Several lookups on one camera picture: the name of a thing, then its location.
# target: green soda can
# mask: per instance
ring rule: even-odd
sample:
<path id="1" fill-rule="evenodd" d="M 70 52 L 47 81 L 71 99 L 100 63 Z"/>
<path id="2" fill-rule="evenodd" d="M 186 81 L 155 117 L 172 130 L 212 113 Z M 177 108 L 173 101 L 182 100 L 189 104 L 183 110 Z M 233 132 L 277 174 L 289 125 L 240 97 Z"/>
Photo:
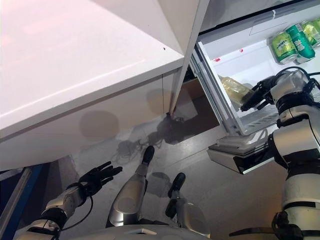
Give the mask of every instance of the green soda can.
<path id="1" fill-rule="evenodd" d="M 315 28 L 320 32 L 320 17 L 313 21 Z"/>
<path id="2" fill-rule="evenodd" d="M 311 21 L 303 21 L 300 23 L 305 36 L 313 48 L 320 46 L 320 31 L 316 29 Z"/>
<path id="3" fill-rule="evenodd" d="M 310 61 L 315 57 L 316 52 L 312 48 L 300 24 L 290 26 L 286 28 L 285 31 L 291 36 L 292 41 L 298 50 L 298 56 L 296 57 L 298 64 Z"/>
<path id="4" fill-rule="evenodd" d="M 297 49 L 288 33 L 279 32 L 272 39 L 272 49 L 279 63 L 285 64 L 298 56 Z"/>

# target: refrigerator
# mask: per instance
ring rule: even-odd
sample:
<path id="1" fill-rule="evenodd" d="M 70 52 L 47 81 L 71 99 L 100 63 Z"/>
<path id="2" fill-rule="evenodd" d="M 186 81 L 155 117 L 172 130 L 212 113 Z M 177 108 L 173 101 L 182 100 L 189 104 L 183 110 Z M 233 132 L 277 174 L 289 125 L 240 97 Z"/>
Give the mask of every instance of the refrigerator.
<path id="1" fill-rule="evenodd" d="M 315 58 L 296 65 L 279 64 L 271 49 L 272 36 L 294 24 L 320 17 L 320 0 L 290 1 L 218 25 L 199 34 L 190 66 L 198 77 L 225 137 L 209 146 L 211 160 L 246 174 L 273 160 L 267 139 L 278 127 L 275 105 L 242 112 L 231 101 L 219 76 L 252 88 L 284 68 L 298 66 L 308 73 L 320 71 L 320 47 Z M 316 102 L 320 93 L 312 91 Z"/>

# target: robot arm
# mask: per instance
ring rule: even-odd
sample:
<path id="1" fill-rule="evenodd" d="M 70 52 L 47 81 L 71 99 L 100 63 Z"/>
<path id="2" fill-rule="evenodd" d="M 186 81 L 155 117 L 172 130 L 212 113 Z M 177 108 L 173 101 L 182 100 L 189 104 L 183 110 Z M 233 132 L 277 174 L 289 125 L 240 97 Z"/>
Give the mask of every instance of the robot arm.
<path id="1" fill-rule="evenodd" d="M 87 197 L 91 200 L 91 208 L 93 206 L 92 196 L 96 194 L 103 185 L 113 180 L 113 176 L 122 171 L 122 167 L 113 168 L 111 162 L 95 167 L 78 182 L 71 184 L 57 198 L 51 200 L 46 205 L 45 210 L 40 218 L 35 220 L 30 228 L 22 234 L 18 240 L 57 240 L 63 230 L 74 227 L 64 228 L 67 220 L 74 214 L 77 207 L 83 205 Z"/>
<path id="2" fill-rule="evenodd" d="M 280 240 L 320 238 L 320 104 L 311 90 L 319 83 L 300 67 L 288 67 L 258 83 L 254 98 L 242 110 L 258 105 L 275 104 L 279 119 L 268 137 L 274 160 L 287 169 L 282 211 L 271 227 L 246 228 L 230 236 L 253 233 L 275 234 Z"/>

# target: wire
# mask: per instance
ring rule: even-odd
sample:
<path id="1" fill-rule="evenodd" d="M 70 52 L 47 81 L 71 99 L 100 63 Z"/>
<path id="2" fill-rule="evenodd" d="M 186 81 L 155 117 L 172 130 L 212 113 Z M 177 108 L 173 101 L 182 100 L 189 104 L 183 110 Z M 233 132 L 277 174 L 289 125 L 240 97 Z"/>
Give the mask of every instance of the wire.
<path id="1" fill-rule="evenodd" d="M 71 226 L 68 226 L 68 227 L 65 227 L 64 229 L 62 229 L 61 231 L 65 231 L 65 230 L 68 230 L 68 229 L 71 229 L 75 226 L 77 226 L 78 224 L 82 223 L 88 216 L 89 214 L 91 213 L 92 211 L 92 208 L 94 207 L 94 200 L 92 198 L 92 196 L 89 196 L 90 200 L 91 200 L 91 207 L 90 207 L 90 210 L 89 212 L 84 216 L 84 218 L 82 218 L 80 221 L 76 222 L 75 224 L 71 225 Z"/>
<path id="2" fill-rule="evenodd" d="M 299 69 L 301 72 L 304 73 L 304 75 L 306 76 L 306 78 L 308 79 L 308 81 L 310 81 L 310 74 L 308 74 L 306 70 L 304 70 L 302 67 L 299 67 L 299 66 L 289 66 L 289 67 L 286 67 L 286 68 L 282 69 L 280 72 L 278 72 L 278 73 L 275 75 L 274 78 L 277 80 L 278 77 L 280 77 L 280 75 L 281 75 L 284 71 L 286 71 L 286 70 L 288 70 L 288 69 Z"/>
<path id="3" fill-rule="evenodd" d="M 308 75 L 309 76 L 320 75 L 320 71 L 309 73 Z"/>

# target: gray floor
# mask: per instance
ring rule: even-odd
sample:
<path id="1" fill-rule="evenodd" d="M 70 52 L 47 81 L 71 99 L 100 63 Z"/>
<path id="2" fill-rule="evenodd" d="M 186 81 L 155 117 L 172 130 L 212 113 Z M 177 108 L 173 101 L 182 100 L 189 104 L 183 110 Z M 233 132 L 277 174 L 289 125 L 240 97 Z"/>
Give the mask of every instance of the gray floor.
<path id="1" fill-rule="evenodd" d="M 208 104 L 199 101 L 200 106 Z M 114 167 L 123 167 L 123 172 L 93 196 L 93 210 L 88 218 L 80 225 L 62 232 L 61 240 L 104 228 L 112 201 L 140 164 L 142 153 L 149 144 L 155 146 L 155 155 L 149 166 L 148 188 L 141 217 L 175 225 L 165 216 L 169 202 L 167 192 L 175 176 L 184 172 L 186 181 L 181 193 L 202 209 L 213 239 L 229 239 L 230 232 L 242 228 L 270 226 L 275 212 L 281 210 L 286 171 L 275 162 L 270 162 L 246 175 L 240 175 L 211 161 L 206 149 L 223 137 L 224 131 L 220 126 L 205 130 L 210 127 L 208 125 L 202 129 L 204 132 L 196 134 L 197 127 L 192 127 L 196 122 L 192 119 L 202 116 L 201 110 L 188 101 L 182 101 L 180 106 L 176 117 L 184 118 L 183 124 L 164 124 L 164 115 L 55 163 L 61 179 L 56 185 L 58 189 L 64 189 L 79 176 L 106 161 L 111 160 Z M 47 184 L 53 184 L 51 179 L 48 178 Z M 79 207 L 66 226 L 80 220 L 89 207 L 90 201 Z M 234 239 L 250 238 L 274 239 L 267 235 Z"/>

